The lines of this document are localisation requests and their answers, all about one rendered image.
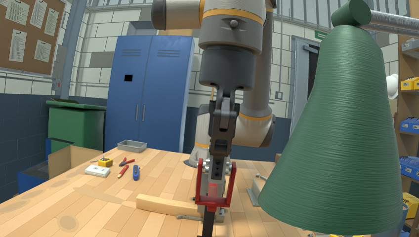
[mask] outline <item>white electronic device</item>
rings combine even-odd
[[[94,164],[91,164],[87,169],[84,170],[85,174],[99,176],[102,178],[106,178],[106,176],[108,176],[110,172],[111,172],[110,168],[102,167],[102,166],[98,166]]]

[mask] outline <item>paper sheet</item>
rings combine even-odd
[[[43,18],[45,16],[46,11],[46,2],[41,0],[35,1],[34,10],[32,11],[31,21],[29,22],[31,25],[38,27],[39,29],[42,27]]]
[[[38,40],[37,48],[35,49],[35,59],[48,62],[51,53],[51,44]]]
[[[25,52],[26,33],[13,30],[12,44],[10,46],[9,61],[23,63],[23,54]]]
[[[0,0],[0,4],[7,7],[9,5],[9,0]]]
[[[6,19],[26,26],[29,5],[22,1],[10,0],[6,11]]]
[[[57,26],[58,21],[58,11],[53,9],[48,10],[48,17],[46,18],[46,25],[45,25],[45,34],[54,36],[55,27]]]

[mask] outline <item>workbench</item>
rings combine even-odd
[[[197,169],[183,163],[188,154],[149,148],[137,154],[114,148],[105,157],[113,159],[107,178],[84,174],[90,164],[97,164],[86,162],[1,203],[0,237],[196,237],[202,233],[200,221],[137,209],[135,203],[139,194],[194,203]],[[122,170],[118,164],[125,157],[135,162],[118,179]],[[251,188],[253,179],[262,188],[265,181],[256,174],[269,177],[274,162],[232,161],[237,173],[231,206],[226,208],[224,223],[215,223],[213,236],[306,237],[312,233],[252,206],[246,188]],[[132,178],[135,164],[140,166],[138,181]]]

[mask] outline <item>red pliers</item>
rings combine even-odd
[[[131,163],[133,161],[135,161],[135,159],[131,159],[131,160],[126,161],[126,157],[125,157],[124,160],[119,164],[119,166],[124,166],[124,165],[126,165],[128,163]]]

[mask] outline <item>green trash bin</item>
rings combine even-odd
[[[49,105],[48,137],[72,145],[103,151],[103,131],[106,107],[67,102],[47,101]],[[51,153],[69,144],[51,141]]]

